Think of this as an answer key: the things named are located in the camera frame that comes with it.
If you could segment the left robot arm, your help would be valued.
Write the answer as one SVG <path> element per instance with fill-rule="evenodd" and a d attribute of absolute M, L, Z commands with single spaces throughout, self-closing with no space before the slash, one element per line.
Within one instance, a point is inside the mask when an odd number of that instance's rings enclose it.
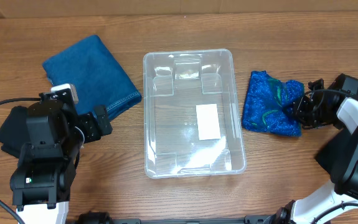
<path fill-rule="evenodd" d="M 72 102 L 41 100 L 31 105 L 29 142 L 10 179 L 21 223 L 65 223 L 80 148 L 112 132 L 106 108 L 78 115 Z"/>

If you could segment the blue glitter cloth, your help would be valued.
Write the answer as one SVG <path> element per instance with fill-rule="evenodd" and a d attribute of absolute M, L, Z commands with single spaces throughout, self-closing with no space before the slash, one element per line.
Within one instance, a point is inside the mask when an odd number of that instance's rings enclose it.
<path fill-rule="evenodd" d="M 242 127 L 248 131 L 300 137 L 300 123 L 288 116 L 292 103 L 304 95 L 303 83 L 282 82 L 266 71 L 253 71 L 242 113 Z"/>

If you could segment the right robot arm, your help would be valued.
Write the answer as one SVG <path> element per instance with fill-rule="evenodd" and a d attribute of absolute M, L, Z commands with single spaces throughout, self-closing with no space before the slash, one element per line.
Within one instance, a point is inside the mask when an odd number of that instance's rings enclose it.
<path fill-rule="evenodd" d="M 329 87 L 322 79 L 285 106 L 284 112 L 303 129 L 333 125 L 339 132 L 315 155 L 330 179 L 311 195 L 292 200 L 265 223 L 330 223 L 358 208 L 358 79 L 340 74 Z"/>

